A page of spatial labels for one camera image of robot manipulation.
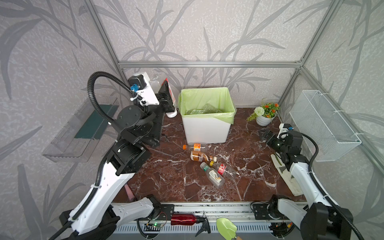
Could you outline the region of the small bottle orange label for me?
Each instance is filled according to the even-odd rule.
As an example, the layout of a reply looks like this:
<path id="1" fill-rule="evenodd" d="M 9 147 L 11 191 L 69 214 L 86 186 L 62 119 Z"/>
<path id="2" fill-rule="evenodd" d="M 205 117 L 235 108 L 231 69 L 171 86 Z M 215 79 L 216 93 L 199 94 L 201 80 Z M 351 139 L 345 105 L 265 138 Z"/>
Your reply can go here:
<path id="1" fill-rule="evenodd" d="M 208 144 L 191 143 L 183 145 L 184 150 L 203 152 L 208 149 Z"/>

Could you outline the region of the brown tea bottle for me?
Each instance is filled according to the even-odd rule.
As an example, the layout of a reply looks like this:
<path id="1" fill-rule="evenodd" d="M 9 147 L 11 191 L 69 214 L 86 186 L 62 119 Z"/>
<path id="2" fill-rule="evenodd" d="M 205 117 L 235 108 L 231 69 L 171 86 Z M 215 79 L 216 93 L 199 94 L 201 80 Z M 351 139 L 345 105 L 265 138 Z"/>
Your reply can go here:
<path id="1" fill-rule="evenodd" d="M 214 163 L 217 162 L 217 157 L 209 156 L 200 151 L 191 151 L 190 158 L 192 161 L 195 161 L 195 162 L 214 162 Z"/>

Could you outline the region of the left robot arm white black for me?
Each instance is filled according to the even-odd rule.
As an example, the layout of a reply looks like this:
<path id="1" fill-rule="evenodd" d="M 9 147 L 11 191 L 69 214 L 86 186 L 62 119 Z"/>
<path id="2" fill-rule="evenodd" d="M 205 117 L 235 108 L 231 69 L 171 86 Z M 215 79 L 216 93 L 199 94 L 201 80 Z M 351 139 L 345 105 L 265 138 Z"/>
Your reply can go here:
<path id="1" fill-rule="evenodd" d="M 95 83 L 100 77 L 112 80 L 131 94 L 132 104 L 110 117 L 99 105 Z M 156 219 L 162 204 L 154 197 L 122 206 L 112 202 L 122 187 L 151 157 L 150 148 L 160 145 L 164 117 L 177 115 L 175 97 L 165 75 L 150 80 L 147 73 L 131 76 L 126 83 L 106 72 L 93 73 L 87 83 L 89 100 L 95 111 L 117 132 L 114 144 L 102 158 L 95 183 L 80 204 L 60 215 L 62 227 L 52 236 L 58 238 L 72 229 L 71 240 L 105 240 L 121 225 L 148 218 Z"/>

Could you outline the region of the bottle white label green band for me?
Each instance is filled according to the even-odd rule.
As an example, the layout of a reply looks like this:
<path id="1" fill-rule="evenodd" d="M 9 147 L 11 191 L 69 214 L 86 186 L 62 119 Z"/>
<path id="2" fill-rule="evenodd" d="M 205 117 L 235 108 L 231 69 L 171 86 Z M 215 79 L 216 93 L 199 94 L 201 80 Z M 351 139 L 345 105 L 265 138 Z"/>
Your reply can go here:
<path id="1" fill-rule="evenodd" d="M 207 178 L 217 189 L 225 184 L 225 179 L 205 162 L 200 164 L 200 168 L 205 172 Z"/>

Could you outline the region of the clear square bottle white cap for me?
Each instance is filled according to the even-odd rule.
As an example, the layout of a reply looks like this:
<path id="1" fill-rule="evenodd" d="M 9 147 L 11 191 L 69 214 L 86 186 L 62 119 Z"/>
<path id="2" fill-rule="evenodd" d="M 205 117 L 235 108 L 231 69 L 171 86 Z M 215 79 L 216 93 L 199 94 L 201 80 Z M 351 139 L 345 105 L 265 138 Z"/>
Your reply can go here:
<path id="1" fill-rule="evenodd" d="M 176 117 L 178 113 L 174 106 L 176 99 L 165 73 L 155 74 L 150 81 L 150 85 L 167 117 Z"/>

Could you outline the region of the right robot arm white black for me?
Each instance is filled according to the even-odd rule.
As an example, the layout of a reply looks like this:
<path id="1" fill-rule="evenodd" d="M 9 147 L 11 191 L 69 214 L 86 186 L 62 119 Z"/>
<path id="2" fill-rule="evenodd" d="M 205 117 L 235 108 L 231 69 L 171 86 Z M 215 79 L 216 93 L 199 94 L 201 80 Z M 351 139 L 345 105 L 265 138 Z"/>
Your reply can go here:
<path id="1" fill-rule="evenodd" d="M 289 124 L 283 125 L 278 135 L 262 129 L 259 136 L 278 154 L 307 200 L 307 210 L 285 198 L 278 198 L 276 204 L 277 211 L 298 227 L 302 239 L 349 240 L 352 234 L 360 240 L 364 238 L 353 223 L 351 211 L 341 208 L 318 181 L 313 163 L 319 146 L 311 137 L 295 131 Z"/>

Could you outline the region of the small bottle red label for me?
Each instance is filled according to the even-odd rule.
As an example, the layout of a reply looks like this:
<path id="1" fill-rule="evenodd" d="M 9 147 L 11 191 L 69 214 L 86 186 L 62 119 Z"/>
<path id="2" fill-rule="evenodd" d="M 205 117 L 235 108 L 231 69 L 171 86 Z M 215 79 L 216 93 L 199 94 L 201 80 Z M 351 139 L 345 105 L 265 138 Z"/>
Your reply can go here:
<path id="1" fill-rule="evenodd" d="M 234 180 L 239 175 L 236 170 L 227 164 L 211 161 L 209 162 L 209 166 L 217 170 L 221 176 L 230 180 Z"/>

